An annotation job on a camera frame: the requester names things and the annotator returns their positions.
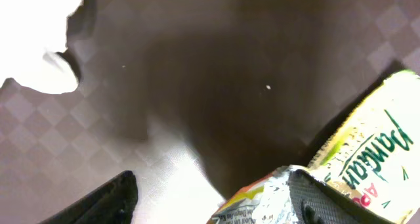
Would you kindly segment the foil snack wrapper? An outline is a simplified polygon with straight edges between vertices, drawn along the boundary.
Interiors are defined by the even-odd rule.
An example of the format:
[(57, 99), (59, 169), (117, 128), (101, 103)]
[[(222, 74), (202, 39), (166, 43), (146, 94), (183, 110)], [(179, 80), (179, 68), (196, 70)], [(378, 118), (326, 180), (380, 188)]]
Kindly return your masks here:
[(303, 170), (391, 223), (419, 209), (419, 76), (400, 70), (349, 114), (307, 166), (282, 166), (242, 188), (211, 217), (216, 224), (299, 223), (288, 179)]

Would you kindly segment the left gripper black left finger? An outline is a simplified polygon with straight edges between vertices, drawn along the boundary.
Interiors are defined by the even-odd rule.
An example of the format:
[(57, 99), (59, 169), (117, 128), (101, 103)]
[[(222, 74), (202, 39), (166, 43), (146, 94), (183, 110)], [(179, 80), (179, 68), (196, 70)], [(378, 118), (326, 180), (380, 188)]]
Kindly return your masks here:
[(137, 202), (136, 177), (126, 170), (41, 224), (131, 224)]

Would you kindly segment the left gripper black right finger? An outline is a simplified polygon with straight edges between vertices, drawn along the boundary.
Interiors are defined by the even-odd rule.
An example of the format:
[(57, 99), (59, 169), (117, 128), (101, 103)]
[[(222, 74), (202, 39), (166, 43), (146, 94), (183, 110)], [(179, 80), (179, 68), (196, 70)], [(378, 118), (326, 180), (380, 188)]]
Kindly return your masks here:
[(391, 224), (303, 170), (291, 172), (288, 184), (300, 224)]

